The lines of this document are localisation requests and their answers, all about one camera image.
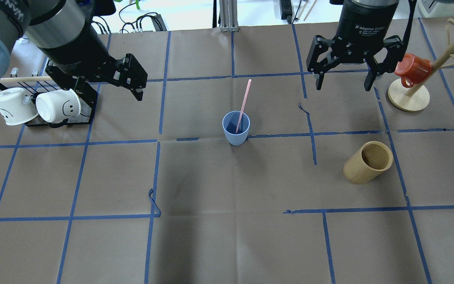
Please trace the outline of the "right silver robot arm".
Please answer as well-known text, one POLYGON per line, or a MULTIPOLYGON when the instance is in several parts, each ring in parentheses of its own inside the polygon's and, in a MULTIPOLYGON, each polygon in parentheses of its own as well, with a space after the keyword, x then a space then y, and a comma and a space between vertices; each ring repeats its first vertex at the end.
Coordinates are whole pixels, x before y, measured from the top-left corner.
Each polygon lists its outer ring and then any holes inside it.
POLYGON ((307 70, 316 79, 316 88, 322 88, 329 70, 339 64, 368 66, 364 89, 370 91, 377 76, 393 73, 409 46, 416 1, 409 1, 409 19, 403 37, 386 37, 399 5, 398 0, 332 0, 341 5, 342 12, 336 34, 332 39, 321 35, 313 38, 307 70))

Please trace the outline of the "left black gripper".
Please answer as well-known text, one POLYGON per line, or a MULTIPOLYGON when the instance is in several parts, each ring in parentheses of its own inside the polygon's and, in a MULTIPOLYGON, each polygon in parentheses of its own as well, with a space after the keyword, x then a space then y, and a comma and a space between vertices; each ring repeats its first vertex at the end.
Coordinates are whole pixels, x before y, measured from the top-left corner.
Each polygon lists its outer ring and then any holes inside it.
POLYGON ((53 65, 45 72, 59 88, 73 90, 80 99, 82 119, 92 119, 98 93, 89 82, 106 82, 129 90, 137 101, 142 101, 148 73, 137 58, 127 53, 116 60, 90 24, 84 25, 79 35, 60 47, 38 47, 53 65))

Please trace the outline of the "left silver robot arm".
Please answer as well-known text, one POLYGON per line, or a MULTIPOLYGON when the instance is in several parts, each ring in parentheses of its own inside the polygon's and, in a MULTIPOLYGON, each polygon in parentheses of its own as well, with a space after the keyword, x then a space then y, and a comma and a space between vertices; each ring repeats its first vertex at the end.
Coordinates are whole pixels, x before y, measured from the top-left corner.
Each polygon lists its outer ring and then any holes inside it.
POLYGON ((52 62, 45 71, 61 89, 74 90, 91 109, 105 82, 143 99, 147 72, 133 54, 117 60, 91 26, 94 16, 112 15, 113 0, 0 0, 0 79, 16 40, 26 36, 52 62))

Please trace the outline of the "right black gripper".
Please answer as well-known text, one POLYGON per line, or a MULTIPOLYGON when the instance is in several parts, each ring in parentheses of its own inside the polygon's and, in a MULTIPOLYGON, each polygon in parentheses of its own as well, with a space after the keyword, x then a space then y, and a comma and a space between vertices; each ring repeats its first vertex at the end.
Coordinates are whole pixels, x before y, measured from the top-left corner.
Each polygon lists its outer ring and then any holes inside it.
POLYGON ((333 39, 314 36, 306 59, 308 72, 321 90, 326 72, 339 64, 368 65, 364 89, 370 91, 377 76, 393 73, 406 53, 406 44, 399 36, 384 39, 398 7, 398 0, 330 0, 341 5, 338 29, 333 39), (382 63, 374 54, 386 49, 382 63))

